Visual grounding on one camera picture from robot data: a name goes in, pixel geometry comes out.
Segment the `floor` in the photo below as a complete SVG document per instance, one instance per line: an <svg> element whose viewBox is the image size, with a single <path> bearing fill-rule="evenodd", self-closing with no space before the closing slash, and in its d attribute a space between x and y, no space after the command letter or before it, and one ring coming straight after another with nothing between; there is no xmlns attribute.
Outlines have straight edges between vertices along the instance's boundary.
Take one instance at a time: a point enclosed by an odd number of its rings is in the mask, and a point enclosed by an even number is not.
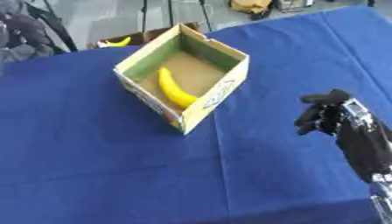
<svg viewBox="0 0 392 224"><path fill-rule="evenodd" d="M143 0L48 0L63 19L77 46L85 49L89 42L142 30ZM207 32L199 0L172 0L176 22L201 22ZM291 17L298 14L328 11L344 6L365 4L367 0L314 0L312 7L300 12L282 13L273 10L269 19ZM169 26L167 0L148 0L147 29ZM249 16L228 8L228 0L206 0L206 11L214 30L250 22ZM392 19L392 1L378 0L375 7Z"/></svg>

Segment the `banana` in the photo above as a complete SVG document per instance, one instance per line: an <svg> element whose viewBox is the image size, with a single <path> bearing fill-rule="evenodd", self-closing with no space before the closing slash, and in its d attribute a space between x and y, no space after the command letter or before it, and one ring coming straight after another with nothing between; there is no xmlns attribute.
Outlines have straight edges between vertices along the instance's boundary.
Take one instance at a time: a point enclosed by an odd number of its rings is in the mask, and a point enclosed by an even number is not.
<svg viewBox="0 0 392 224"><path fill-rule="evenodd" d="M187 109L198 100L194 95L184 92L172 78L172 72L166 67L159 68L159 86L172 102L183 109Z"/></svg>
<svg viewBox="0 0 392 224"><path fill-rule="evenodd" d="M117 42L117 43L109 42L109 41L106 40L104 45L105 46L113 46L113 47L116 47L116 46L127 46L130 43L131 40L132 40L132 37L127 37L127 38L125 38L122 41Z"/></svg>

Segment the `robotic arm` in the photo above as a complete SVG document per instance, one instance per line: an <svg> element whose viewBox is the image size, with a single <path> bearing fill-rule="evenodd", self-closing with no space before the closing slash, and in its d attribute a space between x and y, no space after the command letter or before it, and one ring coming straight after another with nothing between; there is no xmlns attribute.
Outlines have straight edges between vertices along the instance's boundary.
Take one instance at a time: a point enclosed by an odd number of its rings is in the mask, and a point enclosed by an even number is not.
<svg viewBox="0 0 392 224"><path fill-rule="evenodd" d="M298 134L318 130L336 137L347 162L369 183L382 221L392 224L392 132L342 90L306 95L301 100L312 105L295 121Z"/></svg>

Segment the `blue tablecloth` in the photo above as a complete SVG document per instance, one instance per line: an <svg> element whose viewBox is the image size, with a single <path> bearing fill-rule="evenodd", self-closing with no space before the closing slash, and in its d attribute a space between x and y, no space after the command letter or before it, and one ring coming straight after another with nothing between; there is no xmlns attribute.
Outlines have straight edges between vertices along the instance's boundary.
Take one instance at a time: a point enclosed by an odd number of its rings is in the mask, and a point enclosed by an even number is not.
<svg viewBox="0 0 392 224"><path fill-rule="evenodd" d="M293 121L342 88L390 126L391 24L354 7L209 36L251 55L248 79L186 137L113 75L135 47L7 66L0 223L378 223L333 138Z"/></svg>

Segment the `open cardboard box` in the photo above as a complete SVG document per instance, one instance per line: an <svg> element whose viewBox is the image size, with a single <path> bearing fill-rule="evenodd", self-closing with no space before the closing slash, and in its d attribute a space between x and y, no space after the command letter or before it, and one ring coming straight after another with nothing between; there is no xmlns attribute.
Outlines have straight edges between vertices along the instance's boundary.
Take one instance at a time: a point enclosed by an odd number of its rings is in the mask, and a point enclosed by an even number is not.
<svg viewBox="0 0 392 224"><path fill-rule="evenodd" d="M171 70L176 83L199 99L187 109L171 102L158 83L158 69ZM122 84L189 133L247 77L249 56L178 24L115 67Z"/></svg>

